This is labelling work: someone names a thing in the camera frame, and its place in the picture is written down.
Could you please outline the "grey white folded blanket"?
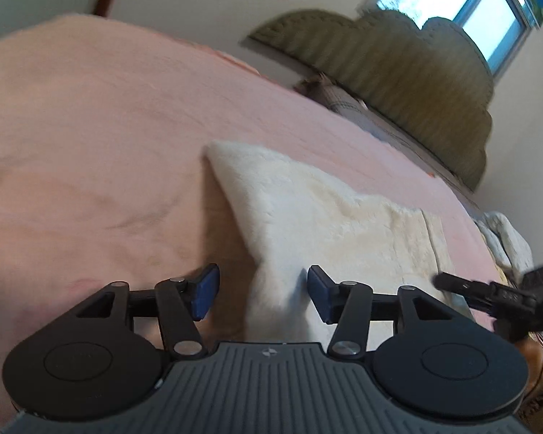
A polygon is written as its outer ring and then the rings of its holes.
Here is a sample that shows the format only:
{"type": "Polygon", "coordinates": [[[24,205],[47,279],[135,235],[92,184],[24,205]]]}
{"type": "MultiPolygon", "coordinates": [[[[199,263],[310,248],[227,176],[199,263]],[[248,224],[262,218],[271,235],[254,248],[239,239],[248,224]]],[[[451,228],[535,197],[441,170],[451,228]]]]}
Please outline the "grey white folded blanket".
{"type": "Polygon", "coordinates": [[[484,213],[475,220],[475,223],[483,234],[496,264],[505,275],[520,281],[523,275],[534,267],[533,252],[529,243],[505,214],[484,213]]]}

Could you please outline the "window with white frame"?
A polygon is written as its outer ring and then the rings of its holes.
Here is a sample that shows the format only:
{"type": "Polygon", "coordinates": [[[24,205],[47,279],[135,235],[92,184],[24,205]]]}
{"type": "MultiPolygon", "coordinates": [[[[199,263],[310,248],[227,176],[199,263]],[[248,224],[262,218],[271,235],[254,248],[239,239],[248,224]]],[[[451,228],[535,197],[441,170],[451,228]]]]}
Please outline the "window with white frame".
{"type": "Polygon", "coordinates": [[[501,76],[528,35],[532,21],[526,0],[365,0],[359,12],[395,10],[420,29],[440,17],[474,41],[494,76],[501,76]]]}

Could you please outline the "green upholstered headboard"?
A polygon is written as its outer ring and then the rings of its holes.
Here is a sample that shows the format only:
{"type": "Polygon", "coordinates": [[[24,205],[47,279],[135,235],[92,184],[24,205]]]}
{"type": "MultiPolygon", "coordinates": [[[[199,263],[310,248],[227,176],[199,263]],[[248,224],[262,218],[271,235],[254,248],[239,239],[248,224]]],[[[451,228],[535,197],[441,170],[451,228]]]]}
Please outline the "green upholstered headboard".
{"type": "Polygon", "coordinates": [[[494,81],[460,26],[417,26],[393,10],[356,20],[299,10],[264,22],[250,38],[327,76],[429,150],[474,191],[487,167],[494,81]]]}

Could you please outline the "pink floral bed sheet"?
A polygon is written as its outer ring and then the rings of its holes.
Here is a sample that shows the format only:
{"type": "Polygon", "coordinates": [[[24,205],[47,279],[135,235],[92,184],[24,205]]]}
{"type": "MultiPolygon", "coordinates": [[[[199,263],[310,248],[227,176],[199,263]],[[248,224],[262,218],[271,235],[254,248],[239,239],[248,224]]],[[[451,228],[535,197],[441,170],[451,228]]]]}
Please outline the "pink floral bed sheet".
{"type": "Polygon", "coordinates": [[[0,40],[0,429],[15,413],[1,382],[8,352],[112,281],[150,288],[218,264],[204,338],[277,338],[246,320],[257,263],[205,158],[214,140],[262,145],[436,214],[454,272],[497,278],[451,189],[350,120],[210,48],[57,18],[0,40]]]}

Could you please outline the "cream white pants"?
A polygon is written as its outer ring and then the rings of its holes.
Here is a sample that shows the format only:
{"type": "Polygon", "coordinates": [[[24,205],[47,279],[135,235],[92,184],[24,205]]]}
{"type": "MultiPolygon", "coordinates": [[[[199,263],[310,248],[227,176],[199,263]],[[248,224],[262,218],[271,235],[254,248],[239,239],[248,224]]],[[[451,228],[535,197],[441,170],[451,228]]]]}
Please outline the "cream white pants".
{"type": "Polygon", "coordinates": [[[257,265],[245,316],[249,341],[328,344],[333,329],[306,291],[314,264],[336,282],[380,294],[413,285],[444,298],[432,278],[453,264],[434,214],[360,194],[264,147],[214,141],[206,156],[257,265]]]}

